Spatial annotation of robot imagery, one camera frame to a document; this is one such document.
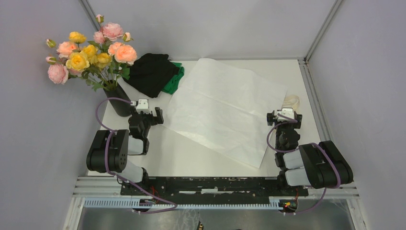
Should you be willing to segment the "cream printed ribbon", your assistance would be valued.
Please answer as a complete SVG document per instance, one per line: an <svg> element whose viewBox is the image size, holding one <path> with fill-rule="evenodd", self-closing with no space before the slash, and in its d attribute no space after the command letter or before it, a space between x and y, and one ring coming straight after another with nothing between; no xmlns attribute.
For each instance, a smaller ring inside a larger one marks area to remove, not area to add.
<svg viewBox="0 0 406 230"><path fill-rule="evenodd" d="M289 95L286 96L283 103L282 108L292 108L296 111L300 106L300 98L297 95Z"/></svg>

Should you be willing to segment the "white paper bouquet wrap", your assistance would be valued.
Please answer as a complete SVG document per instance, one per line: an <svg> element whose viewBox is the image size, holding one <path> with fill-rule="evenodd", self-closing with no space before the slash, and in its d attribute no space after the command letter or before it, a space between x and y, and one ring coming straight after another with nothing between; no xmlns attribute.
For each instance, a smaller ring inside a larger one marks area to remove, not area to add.
<svg viewBox="0 0 406 230"><path fill-rule="evenodd" d="M164 126L215 152L259 168L267 113L280 109L287 87L255 72L201 58L164 111Z"/></svg>

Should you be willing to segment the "peach rose stem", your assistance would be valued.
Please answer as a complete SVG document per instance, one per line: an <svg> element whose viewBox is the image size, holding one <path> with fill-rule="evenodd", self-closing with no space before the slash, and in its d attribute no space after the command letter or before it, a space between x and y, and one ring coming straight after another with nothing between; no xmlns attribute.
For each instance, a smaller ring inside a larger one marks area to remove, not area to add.
<svg viewBox="0 0 406 230"><path fill-rule="evenodd" d="M63 42L59 45L56 45L55 41L46 39L45 43L49 48L56 47L56 52L58 53L59 58L68 58L72 52L78 50L79 48L77 44L74 44L72 42Z"/></svg>
<svg viewBox="0 0 406 230"><path fill-rule="evenodd" d="M116 78L122 77L127 80L130 78L130 67L137 60L136 50L131 45L126 44L131 40L131 34L126 32L123 35L122 43L115 42L108 48L108 53L112 57L108 71L115 74Z"/></svg>

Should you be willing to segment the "yellow rose stem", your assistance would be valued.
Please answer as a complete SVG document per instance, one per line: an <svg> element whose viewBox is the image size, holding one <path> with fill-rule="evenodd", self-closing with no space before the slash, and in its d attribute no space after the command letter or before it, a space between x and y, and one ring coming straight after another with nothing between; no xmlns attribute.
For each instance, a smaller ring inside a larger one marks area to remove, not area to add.
<svg viewBox="0 0 406 230"><path fill-rule="evenodd" d="M107 89L110 83L107 69L112 63L112 56L107 52L111 40L106 38L101 31L94 34L94 38L88 41L85 35L79 32L69 34L69 45L65 66L69 79L85 80L93 90Z"/></svg>

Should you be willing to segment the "pink rose stem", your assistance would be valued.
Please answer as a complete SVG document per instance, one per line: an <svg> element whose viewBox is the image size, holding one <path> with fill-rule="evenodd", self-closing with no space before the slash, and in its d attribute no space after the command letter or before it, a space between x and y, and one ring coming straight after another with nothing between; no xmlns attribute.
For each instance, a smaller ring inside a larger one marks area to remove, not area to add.
<svg viewBox="0 0 406 230"><path fill-rule="evenodd" d="M124 35L124 30L121 25L117 23L106 23L104 22L104 16L97 14L96 22L101 26L99 31L95 32L93 35L93 40L95 43L102 45L106 42L113 42L119 38L122 38Z"/></svg>

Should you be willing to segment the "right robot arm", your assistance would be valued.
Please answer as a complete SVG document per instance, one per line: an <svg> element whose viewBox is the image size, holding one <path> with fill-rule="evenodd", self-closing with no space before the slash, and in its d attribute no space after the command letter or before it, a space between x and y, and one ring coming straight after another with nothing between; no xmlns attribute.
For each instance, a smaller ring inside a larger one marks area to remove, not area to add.
<svg viewBox="0 0 406 230"><path fill-rule="evenodd" d="M303 116L292 108L274 110L267 114L271 130L267 145L275 151L275 163L281 172L277 191L290 195L296 186L315 189L338 188L353 182L352 168L331 140L299 144Z"/></svg>

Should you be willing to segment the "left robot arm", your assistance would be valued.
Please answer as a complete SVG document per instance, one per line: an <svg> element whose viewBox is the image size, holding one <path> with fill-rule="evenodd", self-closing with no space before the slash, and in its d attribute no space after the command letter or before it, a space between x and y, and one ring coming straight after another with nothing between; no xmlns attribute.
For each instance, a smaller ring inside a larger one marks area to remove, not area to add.
<svg viewBox="0 0 406 230"><path fill-rule="evenodd" d="M109 130L96 132L86 157L86 166L89 171L107 173L108 168L114 175L132 181L132 189L138 195L145 195L150 190L150 181L146 169L136 166L128 159L129 155L146 155L149 149L148 134L150 128L164 123L163 110L155 107L153 112L145 113L133 109L128 119L129 128L119 129L113 133L110 140Z"/></svg>

